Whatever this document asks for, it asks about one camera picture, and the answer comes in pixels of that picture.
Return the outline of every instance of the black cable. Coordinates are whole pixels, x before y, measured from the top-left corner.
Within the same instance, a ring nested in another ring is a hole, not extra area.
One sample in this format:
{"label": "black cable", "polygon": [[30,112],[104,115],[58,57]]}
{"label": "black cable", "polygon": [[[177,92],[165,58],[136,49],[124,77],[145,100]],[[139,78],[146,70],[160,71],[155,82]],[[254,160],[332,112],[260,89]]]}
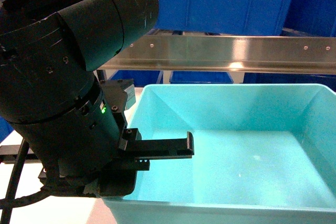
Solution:
{"label": "black cable", "polygon": [[[29,151],[29,144],[22,139],[21,146],[15,159],[14,167],[12,170],[11,178],[9,180],[5,200],[15,199],[16,190],[19,184],[21,172],[25,164],[25,160]],[[9,224],[12,215],[12,208],[3,208],[0,224]]]}
{"label": "black cable", "polygon": [[45,198],[49,196],[50,196],[50,192],[47,190],[43,190],[43,187],[42,187],[41,191],[38,191],[37,193],[34,193],[29,196],[24,196],[21,198],[16,198],[16,199],[11,199],[11,200],[0,199],[0,209],[25,207],[25,206],[37,203],[41,200],[44,200]]}

